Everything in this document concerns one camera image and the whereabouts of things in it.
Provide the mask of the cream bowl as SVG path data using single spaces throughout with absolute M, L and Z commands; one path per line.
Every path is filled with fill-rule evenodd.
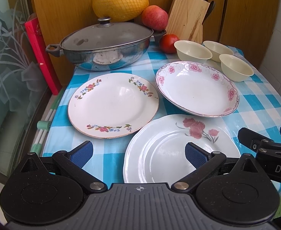
M 210 50 L 213 55 L 211 59 L 215 62 L 220 62 L 219 56 L 221 54 L 234 55 L 233 51 L 229 47 L 224 46 L 223 44 L 218 42 L 205 40 L 203 42 L 203 45 Z
M 213 56 L 205 46 L 189 40 L 178 40 L 174 43 L 174 47 L 181 61 L 205 63 Z
M 222 72 L 232 81 L 242 82 L 254 74 L 253 69 L 236 56 L 221 54 L 219 60 Z

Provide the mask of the white plate red carnation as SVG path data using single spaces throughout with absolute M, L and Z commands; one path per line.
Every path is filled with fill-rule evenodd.
M 129 142 L 124 156 L 124 182 L 172 185 L 195 170 L 185 156 L 189 142 L 209 153 L 240 156 L 226 129 L 211 118 L 167 115 L 145 125 Z

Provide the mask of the white green drying rack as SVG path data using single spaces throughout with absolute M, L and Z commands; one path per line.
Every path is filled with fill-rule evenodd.
M 35 140 L 32 144 L 30 152 L 35 152 L 36 154 L 40 155 L 40 152 L 43 149 L 43 144 L 44 144 L 45 138 L 47 137 L 47 134 L 50 130 L 51 124 L 53 122 L 55 113 L 56 113 L 57 108 L 59 106 L 60 100 L 62 99 L 64 91 L 65 91 L 65 89 L 62 88 L 60 90 L 59 94 L 55 97 L 47 115 L 44 118 L 44 120 L 40 120 L 40 121 L 37 122 L 38 134 L 35 137 Z

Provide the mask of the deep plate pink flowers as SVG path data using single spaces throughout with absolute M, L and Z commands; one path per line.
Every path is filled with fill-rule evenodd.
M 235 84 L 206 64 L 176 61 L 163 65 L 156 73 L 161 94 L 179 109 L 201 117 L 223 117 L 239 106 Z

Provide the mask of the cream bowl back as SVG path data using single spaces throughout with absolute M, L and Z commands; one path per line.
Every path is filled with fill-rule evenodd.
M 203 45 L 210 50 L 213 55 L 211 59 L 215 62 L 220 62 L 219 56 L 221 54 L 234 55 L 233 51 L 229 47 L 224 46 L 223 44 L 218 42 L 205 40 L 203 42 Z

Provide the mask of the frosted glass door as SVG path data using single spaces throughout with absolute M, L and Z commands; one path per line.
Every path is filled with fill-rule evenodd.
M 23 150 L 47 84 L 25 28 L 24 0 L 0 0 L 0 174 L 9 176 Z

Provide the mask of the white plate small flowers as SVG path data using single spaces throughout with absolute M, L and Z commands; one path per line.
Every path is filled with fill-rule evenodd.
M 110 73 L 92 78 L 75 91 L 68 104 L 68 118 L 86 136 L 114 139 L 140 130 L 158 108 L 158 92 L 149 81 Z

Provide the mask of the red tomato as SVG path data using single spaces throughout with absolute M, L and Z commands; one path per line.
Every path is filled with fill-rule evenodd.
M 175 34 L 165 34 L 159 42 L 159 47 L 161 51 L 167 54 L 172 54 L 176 52 L 174 43 L 179 40 Z

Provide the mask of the steel pot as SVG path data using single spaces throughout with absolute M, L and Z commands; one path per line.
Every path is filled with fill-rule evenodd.
M 139 60 L 149 48 L 150 41 L 153 39 L 158 43 L 165 34 L 165 30 L 154 31 L 151 37 L 138 43 L 109 50 L 68 51 L 62 49 L 59 44 L 49 44 L 45 51 L 55 57 L 65 56 L 73 65 L 88 71 L 112 71 Z

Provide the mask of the wooden knife block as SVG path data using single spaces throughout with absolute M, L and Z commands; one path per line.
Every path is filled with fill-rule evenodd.
M 173 0 L 169 11 L 167 34 L 195 42 L 210 3 L 205 0 Z

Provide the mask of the red apple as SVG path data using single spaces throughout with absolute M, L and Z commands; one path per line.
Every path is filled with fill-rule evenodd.
M 168 24 L 168 14 L 157 5 L 148 6 L 141 14 L 142 23 L 156 31 L 163 31 Z

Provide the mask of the red cutting board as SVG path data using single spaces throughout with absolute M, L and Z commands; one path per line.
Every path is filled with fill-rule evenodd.
M 62 86 L 56 75 L 53 64 L 48 53 L 45 51 L 46 44 L 42 35 L 39 20 L 36 13 L 29 16 L 25 22 L 26 32 L 29 42 L 32 46 L 34 55 L 38 61 L 40 70 L 46 80 L 46 83 L 53 95 L 58 95 Z

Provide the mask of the grey pot lid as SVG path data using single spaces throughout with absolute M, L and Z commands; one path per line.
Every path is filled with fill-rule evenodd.
M 108 17 L 98 22 L 66 36 L 60 47 L 71 51 L 108 49 L 138 43 L 153 34 L 152 29 L 133 22 L 111 22 Z

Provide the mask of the yellow pomelo in net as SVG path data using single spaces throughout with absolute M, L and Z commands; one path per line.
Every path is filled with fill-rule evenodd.
M 98 18 L 109 17 L 113 22 L 130 21 L 149 6 L 149 0 L 92 0 Z

